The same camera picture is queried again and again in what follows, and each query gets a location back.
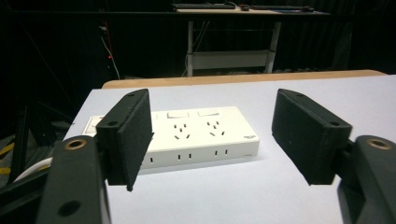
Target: white power strip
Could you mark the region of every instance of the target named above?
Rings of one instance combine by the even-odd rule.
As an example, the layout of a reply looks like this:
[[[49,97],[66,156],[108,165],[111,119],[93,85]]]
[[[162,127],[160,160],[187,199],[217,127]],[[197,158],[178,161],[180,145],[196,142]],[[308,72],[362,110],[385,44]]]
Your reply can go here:
[[[83,134],[96,135],[103,116]],[[260,138],[236,106],[151,112],[154,135],[141,169],[257,156]]]

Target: power strip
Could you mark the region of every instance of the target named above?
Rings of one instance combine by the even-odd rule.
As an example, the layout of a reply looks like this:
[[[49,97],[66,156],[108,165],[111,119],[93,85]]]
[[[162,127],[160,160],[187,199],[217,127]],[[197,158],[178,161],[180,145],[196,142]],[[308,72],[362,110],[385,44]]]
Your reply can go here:
[[[83,134],[96,135],[103,116]],[[236,106],[151,112],[154,135],[141,169],[257,156],[260,138]]]

